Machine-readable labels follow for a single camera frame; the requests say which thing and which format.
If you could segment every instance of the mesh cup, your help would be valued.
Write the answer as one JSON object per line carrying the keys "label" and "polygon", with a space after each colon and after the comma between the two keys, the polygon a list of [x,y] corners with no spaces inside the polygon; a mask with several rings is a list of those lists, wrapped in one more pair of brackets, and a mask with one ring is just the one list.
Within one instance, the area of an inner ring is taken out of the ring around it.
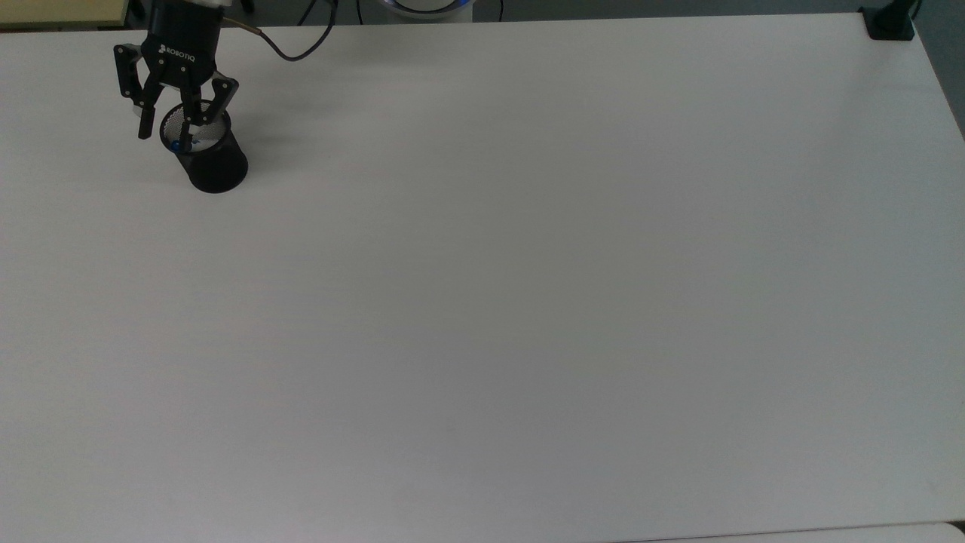
{"label": "mesh cup", "polygon": [[[202,115],[210,105],[210,100],[202,100]],[[209,125],[192,126],[194,133],[185,151],[179,148],[183,122],[184,106],[178,105],[161,121],[160,136],[164,147],[178,157],[191,185],[211,193],[227,192],[238,186],[248,173],[248,159],[234,139],[228,112]]]}

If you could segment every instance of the robotiq logo text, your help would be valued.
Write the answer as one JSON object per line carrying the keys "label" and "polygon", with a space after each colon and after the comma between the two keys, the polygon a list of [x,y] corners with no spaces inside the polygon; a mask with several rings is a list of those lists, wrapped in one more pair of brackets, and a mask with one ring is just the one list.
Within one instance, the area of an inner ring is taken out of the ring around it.
{"label": "robotiq logo text", "polygon": [[187,54],[187,53],[183,53],[183,52],[178,51],[178,50],[176,50],[176,49],[172,49],[171,47],[168,47],[167,45],[165,45],[165,44],[163,44],[163,43],[161,44],[161,50],[159,50],[159,51],[157,51],[157,52],[159,52],[159,53],[168,53],[169,55],[173,55],[173,56],[182,58],[182,59],[184,59],[184,60],[194,62],[194,55],[189,55],[189,54]]}

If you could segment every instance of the white table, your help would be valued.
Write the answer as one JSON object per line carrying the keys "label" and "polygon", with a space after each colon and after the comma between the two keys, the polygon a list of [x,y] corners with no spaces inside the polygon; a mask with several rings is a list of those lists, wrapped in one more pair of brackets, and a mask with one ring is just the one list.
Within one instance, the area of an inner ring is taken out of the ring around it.
{"label": "white table", "polygon": [[965,518],[965,144],[917,39],[226,30],[213,196],[135,137],[143,37],[0,36],[3,543]]}
{"label": "white table", "polygon": [[700,538],[700,543],[962,543],[965,536],[947,524],[862,529],[823,529],[791,533]]}

